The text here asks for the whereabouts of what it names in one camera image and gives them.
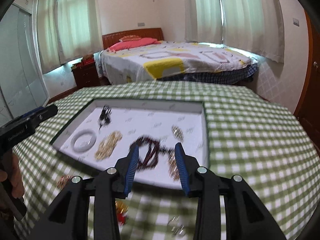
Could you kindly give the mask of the person left hand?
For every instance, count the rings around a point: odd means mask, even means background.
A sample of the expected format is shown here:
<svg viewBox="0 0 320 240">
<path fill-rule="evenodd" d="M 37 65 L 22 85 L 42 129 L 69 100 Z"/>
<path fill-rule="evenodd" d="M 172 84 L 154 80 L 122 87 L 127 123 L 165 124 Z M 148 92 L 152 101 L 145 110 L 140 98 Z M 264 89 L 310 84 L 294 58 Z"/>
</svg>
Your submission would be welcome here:
<svg viewBox="0 0 320 240">
<path fill-rule="evenodd" d="M 12 184 L 12 196 L 14 198 L 22 198 L 24 195 L 24 185 L 22 181 L 22 175 L 19 167 L 19 159 L 15 153 L 11 153 L 12 160 L 12 173 L 9 176 L 10 182 Z"/>
</svg>

